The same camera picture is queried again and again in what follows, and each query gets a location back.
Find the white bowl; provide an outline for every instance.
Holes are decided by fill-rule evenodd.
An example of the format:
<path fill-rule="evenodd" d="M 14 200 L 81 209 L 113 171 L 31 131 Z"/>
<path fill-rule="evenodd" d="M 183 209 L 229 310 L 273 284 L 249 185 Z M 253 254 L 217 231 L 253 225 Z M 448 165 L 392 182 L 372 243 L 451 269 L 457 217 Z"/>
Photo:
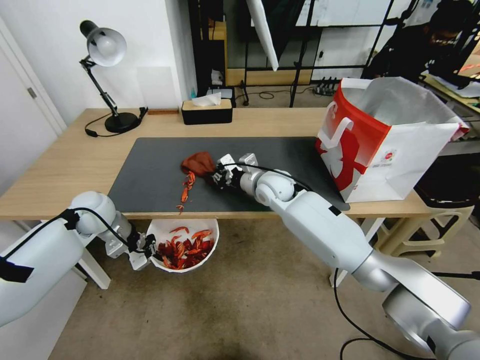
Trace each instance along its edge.
<path fill-rule="evenodd" d="M 178 227 L 187 227 L 188 230 L 190 231 L 189 234 L 187 234 L 185 231 L 178 231 L 176 233 L 170 233 L 173 229 L 176 229 Z M 169 273 L 186 273 L 191 270 L 194 270 L 200 266 L 202 266 L 209 258 L 210 256 L 214 253 L 215 249 L 217 248 L 217 243 L 219 242 L 219 223 L 217 219 L 157 219 L 157 220 L 152 220 L 150 223 L 150 226 L 148 227 L 148 230 L 146 231 L 147 235 L 153 234 L 155 235 L 156 239 L 156 248 L 158 248 L 158 243 L 164 243 L 166 244 L 167 241 L 170 241 L 173 236 L 180 235 L 181 237 L 178 239 L 178 241 L 185 241 L 186 239 L 190 239 L 191 242 L 193 243 L 193 239 L 191 236 L 201 230 L 211 230 L 211 238 L 213 239 L 213 248 L 211 251 L 208 253 L 208 255 L 200 261 L 198 264 L 185 268 L 185 269 L 171 269 L 168 268 L 164 265 L 164 263 L 160 260 L 157 260 L 156 258 L 152 257 L 151 262 L 153 265 L 155 265 L 157 268 L 160 268 L 166 272 Z"/>

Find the black tissue box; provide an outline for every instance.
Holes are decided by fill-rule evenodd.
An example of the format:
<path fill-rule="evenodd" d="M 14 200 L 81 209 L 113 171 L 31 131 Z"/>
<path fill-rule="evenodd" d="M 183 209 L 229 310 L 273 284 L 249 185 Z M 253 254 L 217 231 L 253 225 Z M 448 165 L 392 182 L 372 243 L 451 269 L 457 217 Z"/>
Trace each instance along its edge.
<path fill-rule="evenodd" d="M 232 122 L 232 102 L 221 99 L 219 105 L 194 106 L 191 100 L 184 101 L 181 116 L 185 125 L 224 124 Z"/>

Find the floor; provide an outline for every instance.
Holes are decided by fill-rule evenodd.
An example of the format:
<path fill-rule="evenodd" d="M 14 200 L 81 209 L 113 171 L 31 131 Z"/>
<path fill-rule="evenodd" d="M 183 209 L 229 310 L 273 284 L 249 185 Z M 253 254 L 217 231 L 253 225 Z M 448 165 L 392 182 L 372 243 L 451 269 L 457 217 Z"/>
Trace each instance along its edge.
<path fill-rule="evenodd" d="M 248 88 L 269 89 L 287 91 L 271 100 L 252 94 L 250 107 L 288 107 L 288 87 Z M 297 94 L 296 107 L 331 101 L 310 91 Z M 91 243 L 89 250 L 112 278 L 110 288 L 89 281 L 49 359 L 338 359 L 342 344 L 359 332 L 337 309 L 330 269 L 278 219 L 220 220 L 219 227 L 215 253 L 185 274 L 153 266 L 135 272 L 125 255 L 111 259 L 101 241 Z M 412 257 L 432 271 L 480 270 L 480 230 L 468 222 L 440 257 Z M 480 283 L 445 281 L 471 302 L 465 326 L 480 332 Z M 386 318 L 384 297 L 350 276 L 339 288 L 344 310 L 361 327 L 399 350 L 428 356 Z M 398 359 L 363 341 L 350 345 L 344 358 Z"/>
<path fill-rule="evenodd" d="M 330 104 L 333 96 L 314 94 L 313 88 L 313 85 L 297 87 L 293 106 L 295 108 L 324 108 Z M 271 95 L 258 94 L 268 91 L 272 91 Z M 290 86 L 249 86 L 247 87 L 247 92 L 249 105 L 244 106 L 245 97 L 242 96 L 243 91 L 240 87 L 235 88 L 236 106 L 238 108 L 288 108 L 290 105 Z"/>

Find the white door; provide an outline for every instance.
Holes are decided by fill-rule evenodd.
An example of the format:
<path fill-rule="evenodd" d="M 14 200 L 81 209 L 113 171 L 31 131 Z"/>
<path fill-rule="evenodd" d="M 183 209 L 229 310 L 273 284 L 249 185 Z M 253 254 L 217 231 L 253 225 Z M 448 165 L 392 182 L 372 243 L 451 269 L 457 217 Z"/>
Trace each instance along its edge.
<path fill-rule="evenodd" d="M 0 196 L 57 138 L 5 44 L 0 33 Z"/>
<path fill-rule="evenodd" d="M 0 18 L 0 196 L 64 128 Z M 23 234 L 25 230 L 15 222 L 0 221 L 0 252 Z M 30 312 L 0 327 L 0 358 L 47 360 L 85 285 L 83 278 L 69 271 Z"/>

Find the robotic arm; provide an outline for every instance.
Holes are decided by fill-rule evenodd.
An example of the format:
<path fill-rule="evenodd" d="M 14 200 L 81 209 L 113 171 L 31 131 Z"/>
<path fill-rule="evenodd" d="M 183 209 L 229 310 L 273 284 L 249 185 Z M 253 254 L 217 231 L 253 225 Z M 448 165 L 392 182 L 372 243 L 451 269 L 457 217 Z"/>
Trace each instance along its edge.
<path fill-rule="evenodd" d="M 109 197 L 87 191 L 70 208 L 0 254 L 0 327 L 32 309 L 79 262 L 95 237 L 105 242 L 108 256 L 128 254 L 134 270 L 149 264 L 155 253 L 152 239 L 139 234 Z"/>
<path fill-rule="evenodd" d="M 375 251 L 353 220 L 291 178 L 255 168 L 254 154 L 239 162 L 245 165 L 232 165 L 229 154 L 218 161 L 213 179 L 219 187 L 240 189 L 270 207 L 329 266 L 347 270 L 371 290 L 390 291 L 385 313 L 419 347 L 440 360 L 480 359 L 479 336 L 458 330 L 470 311 L 464 297 L 416 262 Z"/>
<path fill-rule="evenodd" d="M 365 240 L 360 227 L 284 171 L 256 168 L 254 154 L 234 165 L 225 155 L 212 176 L 220 189 L 236 188 L 270 207 L 322 261 L 345 269 L 369 289 L 390 291 L 382 306 L 407 339 L 440 360 L 480 359 L 480 338 L 458 330 L 470 304 L 414 261 L 386 256 Z M 0 254 L 0 327 L 23 316 L 82 257 L 95 237 L 108 256 L 128 254 L 134 270 L 155 265 L 155 239 L 145 237 L 105 195 L 88 191 L 70 209 L 32 229 Z"/>

